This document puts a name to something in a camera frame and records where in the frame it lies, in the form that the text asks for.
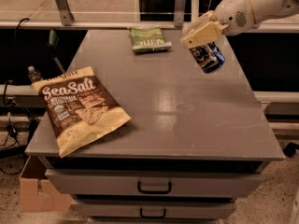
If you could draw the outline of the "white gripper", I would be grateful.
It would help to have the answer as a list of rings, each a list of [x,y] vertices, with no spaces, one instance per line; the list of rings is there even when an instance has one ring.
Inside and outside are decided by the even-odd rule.
[[[222,34],[239,35],[252,25],[249,0],[222,0],[214,12],[208,11],[185,24],[180,42],[187,49],[193,49],[215,42]]]

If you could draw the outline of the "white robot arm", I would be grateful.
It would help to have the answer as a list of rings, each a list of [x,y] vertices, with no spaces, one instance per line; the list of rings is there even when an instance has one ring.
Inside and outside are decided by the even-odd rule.
[[[180,42],[187,49],[216,42],[222,35],[239,35],[262,22],[287,18],[299,12],[299,0],[222,0],[184,26]]]

